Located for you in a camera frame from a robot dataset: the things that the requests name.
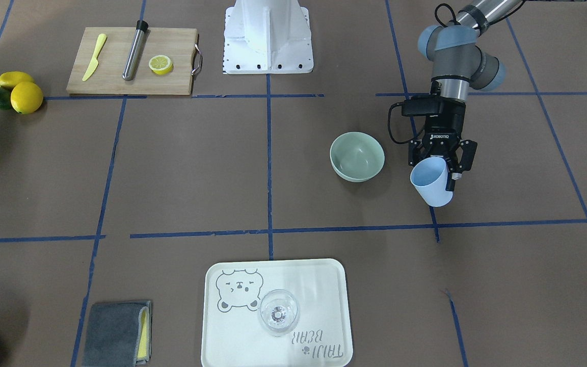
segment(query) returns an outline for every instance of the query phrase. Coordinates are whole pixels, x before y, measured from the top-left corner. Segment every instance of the wooden cutting board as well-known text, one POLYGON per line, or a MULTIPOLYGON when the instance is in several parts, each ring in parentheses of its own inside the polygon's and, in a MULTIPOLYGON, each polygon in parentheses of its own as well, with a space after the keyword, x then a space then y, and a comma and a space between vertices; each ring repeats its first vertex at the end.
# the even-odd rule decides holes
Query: wooden cutting board
POLYGON ((126 66, 130 46, 135 39, 133 27, 88 27, 76 54, 72 74, 67 83, 70 94, 129 94, 129 95, 189 95, 192 93, 192 62, 198 31, 187 28, 149 28, 137 74, 124 81, 121 74, 126 66), (94 52, 96 37, 105 33, 98 55, 98 67, 87 81, 82 81, 94 52), (156 75, 149 69, 149 60, 166 55, 173 61, 173 71, 156 75))

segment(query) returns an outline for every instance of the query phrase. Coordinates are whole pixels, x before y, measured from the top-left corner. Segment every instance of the bear drawing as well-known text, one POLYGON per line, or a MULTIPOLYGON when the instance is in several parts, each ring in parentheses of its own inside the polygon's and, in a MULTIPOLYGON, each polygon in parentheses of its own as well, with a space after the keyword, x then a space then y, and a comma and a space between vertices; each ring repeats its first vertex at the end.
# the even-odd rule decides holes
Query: bear drawing
POLYGON ((245 269, 232 272, 223 270, 217 277, 219 311, 228 312, 233 307, 246 307, 250 311, 256 311, 259 306, 259 290, 263 284, 264 279, 257 269, 252 272, 245 269))

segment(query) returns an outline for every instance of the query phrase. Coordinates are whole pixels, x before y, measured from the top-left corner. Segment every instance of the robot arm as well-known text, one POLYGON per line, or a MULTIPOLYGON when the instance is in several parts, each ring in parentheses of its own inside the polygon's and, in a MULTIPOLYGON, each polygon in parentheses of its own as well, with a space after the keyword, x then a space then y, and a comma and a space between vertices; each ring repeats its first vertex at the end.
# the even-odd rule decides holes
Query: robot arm
POLYGON ((477 150, 476 142, 461 138, 468 90, 494 90, 506 74, 503 63, 476 46, 477 38, 519 9, 522 4, 509 13, 521 1, 524 4, 524 0, 475 0, 458 14, 449 5, 439 5, 450 9, 452 20, 444 26, 426 28, 418 40, 418 51, 434 63, 430 93, 389 109, 389 122, 397 107, 402 108, 403 116, 425 116, 422 139, 417 135, 408 140, 409 165, 415 166, 430 156, 442 156, 450 173, 445 188, 448 191, 454 191, 455 180, 471 169, 477 150))

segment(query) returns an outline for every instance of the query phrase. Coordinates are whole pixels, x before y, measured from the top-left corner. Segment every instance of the blue joint cap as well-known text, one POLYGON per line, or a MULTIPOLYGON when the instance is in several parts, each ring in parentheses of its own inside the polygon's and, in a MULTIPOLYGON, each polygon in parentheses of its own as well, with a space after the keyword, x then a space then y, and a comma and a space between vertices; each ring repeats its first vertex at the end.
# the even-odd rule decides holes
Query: blue joint cap
POLYGON ((476 43, 477 31, 465 25, 451 25, 441 31, 436 40, 436 51, 450 47, 476 43))
POLYGON ((418 37, 418 52, 420 52, 424 58, 429 60, 427 57, 427 46, 429 44, 429 38, 432 36, 432 33, 436 30, 436 28, 440 28, 440 25, 431 25, 422 31, 420 37, 418 37))
POLYGON ((501 61, 499 61, 498 73, 495 74, 495 77, 489 83, 489 85, 485 86, 484 88, 481 88, 480 90, 481 91, 492 91, 492 90, 495 90, 504 81, 504 77, 506 77, 506 67, 504 66, 503 63, 501 63, 501 61))

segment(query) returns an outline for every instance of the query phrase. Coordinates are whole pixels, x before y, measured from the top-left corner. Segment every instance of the yellow knife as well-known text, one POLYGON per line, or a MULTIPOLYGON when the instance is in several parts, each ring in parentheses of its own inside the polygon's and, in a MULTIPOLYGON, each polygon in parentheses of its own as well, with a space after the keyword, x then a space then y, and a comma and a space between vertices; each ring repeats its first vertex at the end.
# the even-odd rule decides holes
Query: yellow knife
POLYGON ((92 59, 90 60, 90 65, 88 66, 88 70, 86 70, 86 74, 83 76, 83 81, 86 81, 89 77, 94 74, 94 70, 98 67, 98 57, 99 52, 101 52, 101 48, 103 48, 103 44, 105 44, 105 40, 108 39, 108 36, 105 33, 101 33, 98 35, 96 39, 96 46, 94 48, 94 53, 92 54, 92 59))

